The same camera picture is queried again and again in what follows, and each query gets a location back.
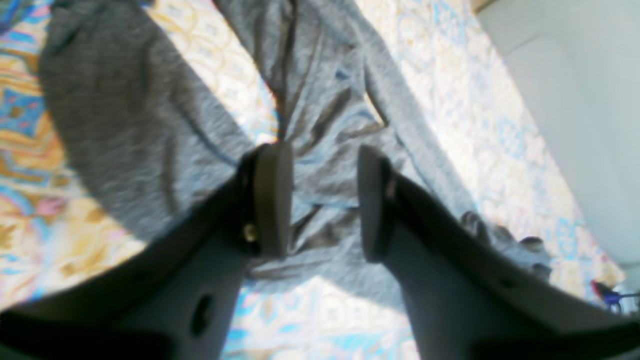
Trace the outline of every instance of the black plastic part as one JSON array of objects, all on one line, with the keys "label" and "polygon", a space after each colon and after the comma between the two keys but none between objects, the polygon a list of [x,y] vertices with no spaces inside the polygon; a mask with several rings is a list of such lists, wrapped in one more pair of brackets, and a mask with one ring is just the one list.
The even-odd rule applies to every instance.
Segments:
[{"label": "black plastic part", "polygon": [[[367,163],[373,161],[382,165]],[[358,174],[359,190],[366,192],[360,194],[363,246],[371,251],[368,231],[382,226],[387,238],[374,234],[368,241],[384,244],[373,247],[374,255],[403,288],[423,359],[529,359],[529,354],[536,359],[592,359],[640,346],[637,323],[523,272],[473,239],[437,199],[407,178],[394,174],[387,177],[393,181],[379,184],[373,179],[375,169],[388,160],[378,151],[362,147],[358,162],[359,170],[374,169]],[[372,202],[374,207],[367,207]],[[610,337],[591,336],[610,333],[623,340],[612,344]],[[524,343],[545,345],[546,350],[509,346]]]},{"label": "black plastic part", "polygon": [[[141,254],[72,289],[2,312],[0,343],[42,359],[217,358],[252,256],[286,248],[286,232],[259,225],[289,221],[292,167],[286,161],[286,144],[258,148],[235,178]],[[262,231],[256,247],[247,246],[247,224]]]}]

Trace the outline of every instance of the gray fabric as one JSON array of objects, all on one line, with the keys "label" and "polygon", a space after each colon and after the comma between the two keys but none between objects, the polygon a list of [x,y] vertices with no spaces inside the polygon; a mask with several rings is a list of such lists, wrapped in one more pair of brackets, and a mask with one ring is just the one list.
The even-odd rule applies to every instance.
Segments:
[{"label": "gray fabric", "polygon": [[[322,275],[402,308],[395,280],[362,255],[359,146],[381,149],[456,217],[474,203],[384,42],[351,0],[215,2],[275,93],[279,136],[295,154],[291,257],[256,263],[252,275],[270,280],[258,287],[278,291]],[[160,233],[215,189],[251,149],[134,1],[57,1],[40,68],[70,164],[140,238]]]}]

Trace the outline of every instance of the white wall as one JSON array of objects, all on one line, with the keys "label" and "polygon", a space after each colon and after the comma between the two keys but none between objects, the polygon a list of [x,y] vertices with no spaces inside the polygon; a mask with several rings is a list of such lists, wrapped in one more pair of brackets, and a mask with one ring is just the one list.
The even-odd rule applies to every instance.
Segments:
[{"label": "white wall", "polygon": [[640,1],[498,0],[479,19],[592,233],[640,288]]}]

